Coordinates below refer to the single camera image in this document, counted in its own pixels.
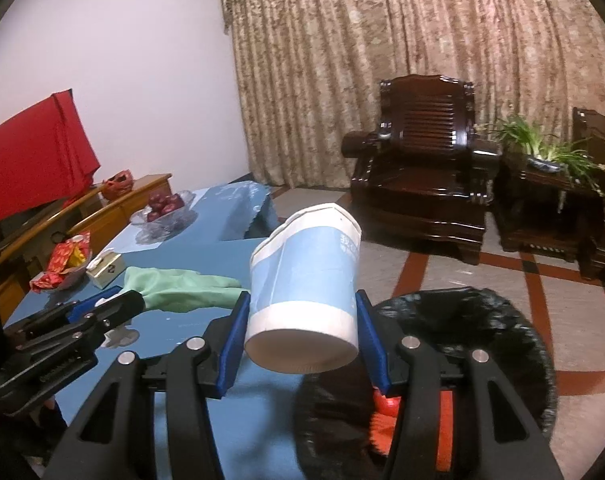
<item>floral curtain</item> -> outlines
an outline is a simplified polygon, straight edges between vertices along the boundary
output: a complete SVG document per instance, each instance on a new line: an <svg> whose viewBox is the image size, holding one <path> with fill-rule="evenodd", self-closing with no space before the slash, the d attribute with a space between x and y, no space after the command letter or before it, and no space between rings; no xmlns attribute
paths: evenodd
<svg viewBox="0 0 605 480"><path fill-rule="evenodd" d="M509 106L570 138L573 106L605 114L605 25L588 0L224 0L254 175L346 187L350 130L378 120L378 83L475 83L478 122Z"/></svg>

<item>trash bin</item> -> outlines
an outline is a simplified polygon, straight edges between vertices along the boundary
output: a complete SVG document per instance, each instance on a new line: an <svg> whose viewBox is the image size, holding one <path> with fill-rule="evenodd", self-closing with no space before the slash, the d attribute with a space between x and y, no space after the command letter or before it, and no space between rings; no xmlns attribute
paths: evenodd
<svg viewBox="0 0 605 480"><path fill-rule="evenodd" d="M452 359L474 348L489 351L551 439L557 412L553 362L540 334L508 300L487 288L464 287L407 294L375 308ZM369 443L374 410L361 359L303 379L294 433L298 463L309 480L380 478L385 458Z"/></svg>

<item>red cloth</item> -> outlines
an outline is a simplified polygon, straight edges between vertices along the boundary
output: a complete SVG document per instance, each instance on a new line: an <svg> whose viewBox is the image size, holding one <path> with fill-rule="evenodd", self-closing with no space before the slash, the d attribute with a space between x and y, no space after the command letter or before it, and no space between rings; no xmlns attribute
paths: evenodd
<svg viewBox="0 0 605 480"><path fill-rule="evenodd" d="M0 220L81 195L99 167L71 90L23 110L0 125Z"/></svg>

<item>white wall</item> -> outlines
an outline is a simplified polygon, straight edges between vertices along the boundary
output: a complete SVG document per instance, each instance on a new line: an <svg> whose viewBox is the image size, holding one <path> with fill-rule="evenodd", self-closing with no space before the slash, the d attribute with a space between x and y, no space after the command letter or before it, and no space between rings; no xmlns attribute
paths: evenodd
<svg viewBox="0 0 605 480"><path fill-rule="evenodd" d="M16 0L0 23L0 124L73 88L102 167L175 190L249 173L220 0Z"/></svg>

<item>floor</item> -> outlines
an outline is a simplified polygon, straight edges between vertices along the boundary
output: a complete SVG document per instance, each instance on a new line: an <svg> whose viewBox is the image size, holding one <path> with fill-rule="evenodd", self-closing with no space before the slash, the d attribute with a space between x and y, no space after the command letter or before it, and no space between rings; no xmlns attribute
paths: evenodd
<svg viewBox="0 0 605 480"><path fill-rule="evenodd" d="M287 218L320 203L348 206L341 191L272 190ZM605 446L605 283L587 282L577 264L529 253L505 253L493 217L478 266L454 258L363 241L357 286L372 303L420 289L492 288L536 326L553 355L560 394L551 447L565 480L579 480Z"/></svg>

